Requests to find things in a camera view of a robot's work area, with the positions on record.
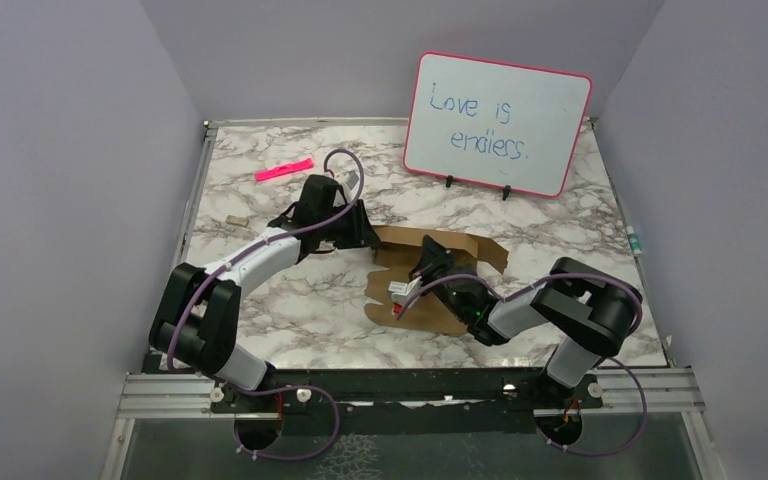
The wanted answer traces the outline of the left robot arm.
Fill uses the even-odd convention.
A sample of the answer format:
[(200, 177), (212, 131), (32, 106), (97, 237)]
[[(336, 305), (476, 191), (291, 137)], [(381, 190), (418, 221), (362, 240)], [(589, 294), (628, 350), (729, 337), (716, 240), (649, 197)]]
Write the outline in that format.
[(170, 273), (148, 335), (171, 362), (236, 385), (245, 407), (273, 401), (272, 365), (237, 342), (242, 300), (277, 273), (335, 249), (380, 243), (359, 196), (328, 175), (309, 176), (299, 199), (238, 251), (204, 267), (181, 263)]

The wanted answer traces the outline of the brown cardboard box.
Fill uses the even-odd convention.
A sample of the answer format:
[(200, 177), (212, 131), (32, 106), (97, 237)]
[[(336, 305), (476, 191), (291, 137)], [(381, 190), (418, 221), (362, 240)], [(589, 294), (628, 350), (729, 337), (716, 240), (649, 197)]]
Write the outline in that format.
[(502, 273), (508, 250), (495, 240), (468, 233), (378, 225), (381, 243), (374, 248), (380, 271), (367, 277), (366, 295), (374, 302), (364, 307), (376, 325), (420, 330), (450, 336), (468, 333), (468, 325), (487, 314), (496, 299), (475, 279), (456, 279), (425, 291), (409, 307), (395, 302), (390, 287), (402, 291), (415, 283), (424, 287), (438, 279), (466, 274), (475, 277), (480, 262)]

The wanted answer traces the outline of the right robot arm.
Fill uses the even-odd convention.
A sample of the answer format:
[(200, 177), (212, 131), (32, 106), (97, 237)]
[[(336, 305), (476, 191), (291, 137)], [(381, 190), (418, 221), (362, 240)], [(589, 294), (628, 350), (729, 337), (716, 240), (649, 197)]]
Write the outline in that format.
[(504, 297), (430, 236), (423, 238), (408, 283), (388, 292), (395, 317), (421, 297), (435, 296), (486, 346), (546, 323), (557, 327), (566, 337), (536, 383), (539, 398), (552, 407), (572, 399), (587, 372), (617, 355), (642, 320), (638, 289), (572, 258), (556, 260), (548, 275)]

